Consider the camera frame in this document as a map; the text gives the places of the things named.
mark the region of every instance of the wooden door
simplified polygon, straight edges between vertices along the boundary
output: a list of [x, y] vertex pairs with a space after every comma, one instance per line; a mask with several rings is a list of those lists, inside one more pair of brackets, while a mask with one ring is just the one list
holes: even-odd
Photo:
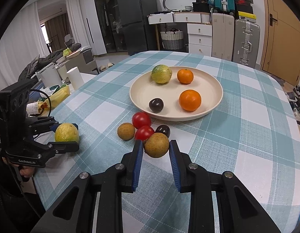
[[300, 21], [283, 0], [267, 0], [267, 4], [268, 36], [262, 69], [296, 85], [300, 75]]

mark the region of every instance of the red tomato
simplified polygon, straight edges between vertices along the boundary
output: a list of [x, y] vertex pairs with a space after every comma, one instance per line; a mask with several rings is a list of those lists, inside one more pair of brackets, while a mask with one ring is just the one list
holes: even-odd
[[151, 119], [146, 113], [137, 112], [132, 116], [132, 125], [134, 125], [136, 129], [145, 125], [151, 126]]
[[135, 133], [135, 140], [146, 140], [149, 137], [151, 137], [154, 134], [154, 129], [152, 129], [150, 126], [142, 126], [139, 128]]

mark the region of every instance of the checkered tablecloth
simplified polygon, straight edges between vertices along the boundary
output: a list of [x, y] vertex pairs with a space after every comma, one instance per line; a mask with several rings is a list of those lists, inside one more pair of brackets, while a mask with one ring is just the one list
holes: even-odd
[[[222, 102], [192, 121], [152, 119], [171, 129], [180, 151], [208, 171], [232, 171], [262, 204], [282, 232], [291, 232], [300, 213], [300, 134], [281, 86], [267, 74], [217, 58], [180, 52], [138, 53], [99, 74], [61, 103], [53, 114], [60, 123], [79, 125], [80, 150], [57, 155], [34, 181], [47, 209], [78, 176], [104, 172], [132, 151], [134, 140], [117, 136], [121, 123], [138, 109], [129, 98], [132, 83], [154, 66], [203, 70], [221, 83]], [[54, 134], [38, 141], [54, 141]], [[134, 194], [122, 195], [124, 232], [188, 232], [190, 194], [174, 185], [168, 154], [143, 155]], [[216, 231], [219, 231], [215, 211]]]

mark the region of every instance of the tangerine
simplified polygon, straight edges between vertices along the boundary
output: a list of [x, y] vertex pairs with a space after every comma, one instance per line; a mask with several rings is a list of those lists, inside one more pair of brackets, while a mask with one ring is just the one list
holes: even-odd
[[183, 84], [190, 84], [193, 81], [194, 75], [189, 69], [180, 69], [177, 73], [177, 79]]
[[187, 111], [197, 110], [202, 103], [201, 95], [195, 90], [188, 89], [179, 96], [180, 106]]

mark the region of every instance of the white curtain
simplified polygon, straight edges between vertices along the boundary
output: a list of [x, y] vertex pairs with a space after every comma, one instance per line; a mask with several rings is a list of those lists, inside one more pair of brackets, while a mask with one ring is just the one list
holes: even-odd
[[80, 43], [82, 46], [89, 46], [90, 42], [86, 35], [79, 0], [66, 0], [66, 6], [74, 42]]
[[37, 10], [37, 2], [21, 9], [0, 39], [0, 90], [18, 80], [23, 69], [47, 49]]

